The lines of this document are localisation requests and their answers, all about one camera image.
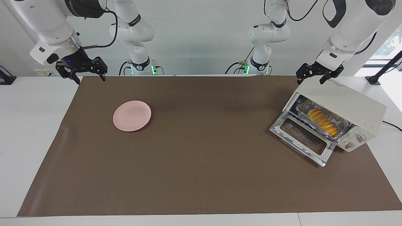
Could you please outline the brown table mat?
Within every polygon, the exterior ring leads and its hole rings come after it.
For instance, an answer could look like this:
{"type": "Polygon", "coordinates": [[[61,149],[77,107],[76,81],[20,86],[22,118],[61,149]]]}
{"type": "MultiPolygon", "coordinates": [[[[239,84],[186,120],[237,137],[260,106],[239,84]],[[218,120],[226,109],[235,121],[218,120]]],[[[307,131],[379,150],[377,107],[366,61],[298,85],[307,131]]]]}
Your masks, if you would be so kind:
{"type": "Polygon", "coordinates": [[[401,210],[367,145],[325,167],[269,131],[292,76],[81,81],[18,217],[401,210]],[[152,110],[117,129],[117,107],[152,110]]]}

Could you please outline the black table clamp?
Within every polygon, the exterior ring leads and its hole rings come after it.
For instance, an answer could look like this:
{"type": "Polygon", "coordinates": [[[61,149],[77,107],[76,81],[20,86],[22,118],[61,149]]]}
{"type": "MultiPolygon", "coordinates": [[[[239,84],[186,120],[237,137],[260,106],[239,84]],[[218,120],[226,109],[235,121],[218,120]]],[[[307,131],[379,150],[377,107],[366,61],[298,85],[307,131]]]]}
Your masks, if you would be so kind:
{"type": "Polygon", "coordinates": [[[16,80],[4,66],[0,65],[0,85],[12,85],[16,80]]]}

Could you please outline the cream toaster oven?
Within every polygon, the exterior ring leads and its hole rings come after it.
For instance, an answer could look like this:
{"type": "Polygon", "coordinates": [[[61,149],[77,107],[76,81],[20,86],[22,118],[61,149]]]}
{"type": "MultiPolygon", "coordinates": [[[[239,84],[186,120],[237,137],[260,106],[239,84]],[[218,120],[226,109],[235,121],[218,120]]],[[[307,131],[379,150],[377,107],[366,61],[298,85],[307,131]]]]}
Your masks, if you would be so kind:
{"type": "Polygon", "coordinates": [[[336,147],[348,153],[365,144],[356,140],[357,133],[365,135],[367,142],[377,136],[387,109],[385,105],[335,79],[320,84],[319,77],[312,77],[297,87],[282,112],[288,111],[298,116],[296,107],[306,99],[316,102],[354,125],[346,134],[335,140],[336,147]],[[352,150],[344,149],[345,141],[354,144],[352,150]]]}

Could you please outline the pink round plate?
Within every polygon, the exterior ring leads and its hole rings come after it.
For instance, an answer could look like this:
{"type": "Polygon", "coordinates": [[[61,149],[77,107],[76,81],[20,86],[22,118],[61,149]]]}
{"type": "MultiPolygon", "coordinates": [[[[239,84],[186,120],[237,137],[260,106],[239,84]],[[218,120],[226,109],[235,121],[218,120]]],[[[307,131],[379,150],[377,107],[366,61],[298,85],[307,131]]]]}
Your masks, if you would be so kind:
{"type": "Polygon", "coordinates": [[[145,102],[134,100],[121,104],[112,116],[114,126],[124,132],[134,132],[145,127],[152,117],[152,110],[145,102]]]}

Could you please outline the aluminium foil baking tray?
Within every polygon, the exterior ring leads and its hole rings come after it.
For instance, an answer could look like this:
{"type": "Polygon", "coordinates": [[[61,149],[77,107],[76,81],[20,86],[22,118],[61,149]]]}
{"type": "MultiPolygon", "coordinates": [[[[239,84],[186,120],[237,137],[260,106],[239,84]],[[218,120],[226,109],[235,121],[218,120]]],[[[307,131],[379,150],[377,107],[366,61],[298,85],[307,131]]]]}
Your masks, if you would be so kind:
{"type": "Polygon", "coordinates": [[[320,106],[316,102],[313,102],[310,99],[303,100],[300,104],[296,106],[296,111],[298,116],[304,120],[308,126],[310,126],[313,131],[317,132],[318,134],[322,135],[324,138],[330,139],[330,140],[337,140],[339,139],[342,135],[346,134],[354,125],[345,120],[344,118],[338,116],[337,114],[331,112],[330,110],[324,108],[323,106],[320,106]],[[312,120],[309,119],[307,113],[312,110],[312,109],[320,109],[324,115],[333,123],[335,124],[335,127],[337,128],[338,135],[336,137],[331,137],[328,135],[326,131],[321,129],[319,126],[317,126],[312,120]]]}

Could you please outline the glass oven door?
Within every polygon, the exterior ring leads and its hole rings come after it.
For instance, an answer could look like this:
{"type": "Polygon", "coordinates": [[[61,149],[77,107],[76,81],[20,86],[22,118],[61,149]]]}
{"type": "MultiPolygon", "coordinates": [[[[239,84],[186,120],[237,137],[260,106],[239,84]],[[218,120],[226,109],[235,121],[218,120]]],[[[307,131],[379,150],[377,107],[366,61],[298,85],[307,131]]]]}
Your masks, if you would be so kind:
{"type": "Polygon", "coordinates": [[[298,116],[284,111],[269,129],[298,153],[325,167],[337,142],[320,135],[298,116]]]}

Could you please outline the white wall socket box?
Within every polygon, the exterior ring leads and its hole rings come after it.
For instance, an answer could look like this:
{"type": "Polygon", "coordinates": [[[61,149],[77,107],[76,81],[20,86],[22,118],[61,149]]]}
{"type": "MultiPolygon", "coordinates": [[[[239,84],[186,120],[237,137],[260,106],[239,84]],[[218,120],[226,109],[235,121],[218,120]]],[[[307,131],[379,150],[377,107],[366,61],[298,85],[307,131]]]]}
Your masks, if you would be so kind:
{"type": "Polygon", "coordinates": [[[35,69],[37,76],[60,76],[56,69],[35,69]]]}

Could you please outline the sliced golden bread loaf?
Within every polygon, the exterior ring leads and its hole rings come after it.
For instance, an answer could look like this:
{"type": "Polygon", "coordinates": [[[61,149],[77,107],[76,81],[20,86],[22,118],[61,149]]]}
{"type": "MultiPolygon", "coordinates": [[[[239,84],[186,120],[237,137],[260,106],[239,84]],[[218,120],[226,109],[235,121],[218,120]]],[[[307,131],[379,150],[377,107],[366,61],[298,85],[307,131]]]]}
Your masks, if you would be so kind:
{"type": "Polygon", "coordinates": [[[310,120],[312,120],[317,126],[326,131],[331,137],[338,135],[337,128],[320,109],[312,109],[307,113],[310,120]]]}

